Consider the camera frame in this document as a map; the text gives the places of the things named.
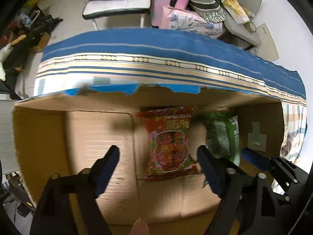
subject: green snack bag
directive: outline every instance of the green snack bag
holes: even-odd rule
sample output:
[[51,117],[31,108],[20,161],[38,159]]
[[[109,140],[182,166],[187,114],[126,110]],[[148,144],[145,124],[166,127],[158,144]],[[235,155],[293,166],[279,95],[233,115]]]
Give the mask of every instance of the green snack bag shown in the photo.
[[207,129],[206,147],[213,157],[226,157],[239,166],[238,116],[227,112],[213,112],[199,115]]

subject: screw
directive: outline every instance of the screw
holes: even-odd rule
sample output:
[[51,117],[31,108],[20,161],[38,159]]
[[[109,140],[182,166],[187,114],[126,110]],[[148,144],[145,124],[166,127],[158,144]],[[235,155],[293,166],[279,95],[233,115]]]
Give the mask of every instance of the screw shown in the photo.
[[265,178],[266,178],[266,175],[261,172],[261,173],[258,174],[258,177],[259,177],[260,179],[265,179]]
[[59,173],[54,173],[53,175],[51,175],[51,179],[57,179],[58,177],[60,177]]
[[236,170],[235,169],[233,169],[233,168],[227,168],[226,169],[226,172],[228,173],[228,174],[235,174],[236,173]]
[[81,172],[82,172],[82,174],[89,174],[90,173],[90,168],[85,168]]

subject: red snack bag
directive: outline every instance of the red snack bag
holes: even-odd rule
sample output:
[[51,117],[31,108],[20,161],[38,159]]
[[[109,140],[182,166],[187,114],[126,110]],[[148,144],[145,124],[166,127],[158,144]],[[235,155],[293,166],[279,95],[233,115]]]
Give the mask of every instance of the red snack bag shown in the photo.
[[136,113],[145,119],[150,143],[144,180],[155,182],[199,173],[188,153],[187,132],[194,110],[182,106]]

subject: tape roll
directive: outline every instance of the tape roll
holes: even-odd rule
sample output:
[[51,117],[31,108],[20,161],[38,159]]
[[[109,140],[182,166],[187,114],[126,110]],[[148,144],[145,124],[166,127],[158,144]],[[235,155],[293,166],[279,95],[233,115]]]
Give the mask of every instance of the tape roll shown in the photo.
[[256,32],[255,24],[252,23],[252,22],[247,22],[247,23],[245,23],[245,28],[246,28],[247,31],[250,32],[250,33],[255,33],[255,32]]

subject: cardboard box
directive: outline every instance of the cardboard box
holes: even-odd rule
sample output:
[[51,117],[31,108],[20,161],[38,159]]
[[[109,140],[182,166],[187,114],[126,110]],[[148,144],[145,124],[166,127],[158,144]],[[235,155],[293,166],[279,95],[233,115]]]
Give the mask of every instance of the cardboard box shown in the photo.
[[[132,225],[139,217],[151,224],[151,234],[177,234],[178,230],[203,234],[214,215],[214,211],[208,211],[214,210],[220,199],[208,186],[202,188],[202,174],[143,181],[148,137],[143,120],[134,114],[143,109],[184,105],[196,105],[199,112],[232,109],[238,114],[240,149],[248,145],[252,123],[259,122],[259,133],[266,135],[265,152],[259,153],[279,155],[284,137],[282,106],[279,100],[267,96],[216,89],[174,93],[151,85],[142,85],[132,95],[106,87],[105,92],[39,96],[15,103],[13,111],[18,162],[33,203],[39,201],[51,174],[76,174],[92,166],[115,144],[121,151],[120,162],[106,192],[97,199],[113,234],[128,234],[131,226],[125,225]],[[201,124],[191,124],[189,131],[190,153],[195,157],[197,147],[205,143],[206,131]],[[243,160],[240,167],[250,175],[260,172]],[[83,234],[79,214],[75,210],[73,213]]]
[[33,53],[40,53],[43,52],[43,49],[46,47],[46,45],[48,44],[50,40],[50,35],[47,33],[44,33],[43,36],[41,37],[39,43],[37,46],[32,47],[29,49],[30,52]]

